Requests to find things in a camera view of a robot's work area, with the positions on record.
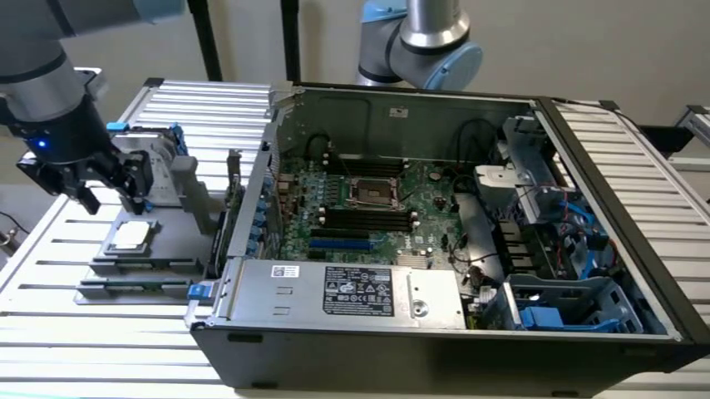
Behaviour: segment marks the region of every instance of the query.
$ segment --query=motherboard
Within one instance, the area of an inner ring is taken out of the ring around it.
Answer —
[[[427,161],[285,159],[278,257],[451,269],[448,247],[461,225],[447,168]]]

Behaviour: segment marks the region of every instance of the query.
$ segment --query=black ram slot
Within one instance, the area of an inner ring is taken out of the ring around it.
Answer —
[[[329,209],[325,211],[327,229],[411,231],[408,212]]]
[[[310,229],[310,237],[321,239],[369,239],[365,231]]]
[[[333,160],[325,167],[328,175],[397,177],[404,166],[399,160]]]

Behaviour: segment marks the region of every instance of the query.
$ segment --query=black metal frame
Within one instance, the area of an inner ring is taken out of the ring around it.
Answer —
[[[313,331],[248,323],[233,327],[196,323],[190,328],[194,341],[228,386],[591,397],[635,373],[672,372],[710,352],[710,329],[549,98],[320,83],[301,86],[529,101],[549,123],[549,134],[561,143],[571,166],[580,171],[588,195],[601,207],[619,244],[628,251],[682,339],[676,342],[515,334],[463,337],[453,332],[361,332],[347,328]]]
[[[298,0],[280,0],[285,79],[300,82]]]
[[[200,41],[201,60],[209,81],[222,81],[220,54],[213,40],[212,21],[209,19],[209,5],[206,0],[186,0],[194,23],[194,31]]]
[[[509,98],[511,100],[533,101],[537,110],[541,112],[549,123],[549,127],[561,143],[561,147],[571,158],[573,167],[581,173],[583,183],[588,187],[589,194],[596,203],[601,207],[611,228],[619,235],[620,244],[628,251],[631,259],[640,270],[640,274],[648,282],[651,291],[659,299],[660,305],[671,318],[671,322],[683,335],[683,338],[691,343],[707,346],[706,350],[710,351],[710,328],[707,328],[702,317],[687,300],[686,294],[682,292],[680,286],[675,282],[648,241],[643,237],[643,234],[631,219],[621,202],[616,198],[613,190],[601,176],[601,172],[596,169],[595,163],[588,157],[587,151],[583,149],[581,143],[576,139],[575,133],[568,127],[551,98],[545,96],[497,95],[489,93],[431,91],[401,87],[383,88],[328,83],[302,83],[301,86],[305,89],[309,87],[332,88],[340,90],[373,91],[383,94],[387,92],[397,92],[440,96],[491,97],[496,99]]]

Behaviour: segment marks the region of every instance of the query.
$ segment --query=power supply label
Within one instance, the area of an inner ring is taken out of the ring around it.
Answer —
[[[323,311],[343,316],[393,317],[391,270],[325,266]]]

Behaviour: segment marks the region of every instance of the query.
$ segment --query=green circuit board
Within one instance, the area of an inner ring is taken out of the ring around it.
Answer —
[[[281,165],[281,176],[285,175],[292,183],[286,188],[281,186],[280,191],[285,232],[278,257],[282,260],[313,261],[308,258],[308,252],[310,229],[320,227],[319,208],[324,205],[328,209],[387,211],[391,208],[388,205],[353,203],[351,190],[359,180],[384,184],[393,178],[372,179],[367,176],[328,175],[319,166],[302,159],[284,159]],[[325,258],[321,261],[407,266],[415,264],[417,267],[424,266],[431,269],[451,269],[447,250],[441,247],[441,238],[445,235],[448,242],[453,244],[460,237],[461,227],[457,212],[449,211],[451,181],[443,177],[443,168],[429,162],[415,161],[393,179],[396,197],[401,201],[391,210],[415,211],[419,226],[411,232],[371,231],[369,250],[328,249],[324,251]]]

